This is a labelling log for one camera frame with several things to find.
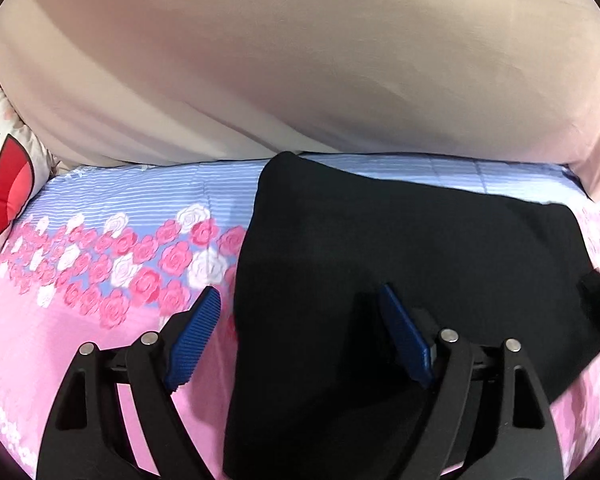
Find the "metal rivet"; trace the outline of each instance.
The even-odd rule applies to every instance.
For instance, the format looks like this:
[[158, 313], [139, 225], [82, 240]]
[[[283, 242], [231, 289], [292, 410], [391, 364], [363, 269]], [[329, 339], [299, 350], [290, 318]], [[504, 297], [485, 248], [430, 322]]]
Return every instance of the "metal rivet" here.
[[517, 339], [507, 339], [504, 343], [504, 346], [506, 346], [507, 349], [512, 352], [520, 352], [520, 349], [522, 348], [520, 341]]
[[447, 343], [455, 343], [458, 341], [460, 336], [455, 330], [445, 328], [442, 332], [440, 332], [440, 337], [442, 338], [442, 341], [446, 341]]
[[80, 352], [81, 355], [89, 355], [95, 348], [96, 346], [93, 343], [85, 343], [80, 346], [78, 352]]
[[156, 341], [158, 341], [158, 334], [156, 332], [145, 332], [144, 334], [142, 334], [140, 341], [143, 345], [152, 345]]

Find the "black clamp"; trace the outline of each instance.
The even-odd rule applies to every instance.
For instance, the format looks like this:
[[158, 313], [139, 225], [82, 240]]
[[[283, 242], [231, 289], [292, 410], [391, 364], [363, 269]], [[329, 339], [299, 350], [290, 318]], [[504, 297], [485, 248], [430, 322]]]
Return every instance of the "black clamp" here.
[[429, 313], [403, 305], [391, 287], [379, 309], [410, 378], [437, 390], [426, 426], [397, 465], [400, 480], [438, 480], [458, 436], [470, 383], [482, 381], [477, 421], [457, 480], [563, 480], [560, 446], [538, 375], [516, 339], [499, 348], [468, 342], [437, 326]]
[[[42, 437], [39, 480], [213, 480], [176, 411], [171, 393], [189, 381], [218, 322], [220, 295], [208, 286], [162, 331], [124, 348], [80, 346], [56, 395]], [[126, 433], [118, 384], [129, 384], [160, 476], [140, 469]]]

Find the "cartoon pillow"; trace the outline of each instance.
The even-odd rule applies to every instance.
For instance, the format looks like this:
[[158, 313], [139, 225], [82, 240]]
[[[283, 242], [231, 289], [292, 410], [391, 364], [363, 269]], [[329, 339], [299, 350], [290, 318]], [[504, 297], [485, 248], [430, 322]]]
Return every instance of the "cartoon pillow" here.
[[13, 220], [49, 179], [53, 161], [0, 87], [0, 252]]

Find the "bedsheet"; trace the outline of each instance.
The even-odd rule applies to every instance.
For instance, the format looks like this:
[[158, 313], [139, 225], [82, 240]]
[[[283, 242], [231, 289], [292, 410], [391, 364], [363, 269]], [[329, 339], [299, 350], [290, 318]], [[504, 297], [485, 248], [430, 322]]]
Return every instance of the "bedsheet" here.
[[[600, 268], [600, 204], [561, 166], [307, 156], [375, 178], [566, 204]], [[48, 410], [78, 346], [127, 345], [187, 308], [206, 285], [221, 291], [221, 318], [192, 381], [173, 398], [209, 469], [223, 478], [237, 349], [235, 269], [265, 163], [78, 168], [51, 180], [29, 205], [0, 255], [0, 439], [32, 478]], [[155, 471], [128, 388], [120, 394], [138, 463]], [[552, 413], [569, 472], [600, 437], [600, 354]]]

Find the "pink fabric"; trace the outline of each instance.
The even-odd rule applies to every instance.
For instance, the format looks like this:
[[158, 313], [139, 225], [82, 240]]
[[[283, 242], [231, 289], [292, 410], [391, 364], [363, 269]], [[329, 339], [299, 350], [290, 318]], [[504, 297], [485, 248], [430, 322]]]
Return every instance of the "pink fabric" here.
[[[600, 269], [600, 205], [589, 203], [574, 213]], [[48, 410], [75, 349], [88, 340], [101, 348], [124, 346], [142, 332], [159, 330], [206, 280], [221, 291], [221, 318], [192, 381], [173, 399], [209, 469], [224, 478], [222, 443], [237, 350], [235, 259], [245, 230], [221, 232], [213, 218], [195, 221], [200, 218], [194, 209], [179, 219], [182, 223], [167, 220], [142, 239], [123, 216], [110, 218], [104, 234], [73, 221], [54, 234], [45, 232], [44, 222], [35, 229], [21, 222], [14, 229], [0, 256], [0, 438], [30, 475]], [[180, 236], [190, 243], [176, 241]], [[84, 250], [77, 254], [80, 247]], [[156, 258], [157, 267], [147, 265]], [[102, 289], [101, 280], [112, 277], [126, 285]], [[198, 282], [200, 289], [193, 286]], [[121, 401], [138, 463], [155, 472], [128, 388], [121, 388]], [[564, 468], [571, 472], [600, 437], [600, 354], [554, 402], [552, 413]]]

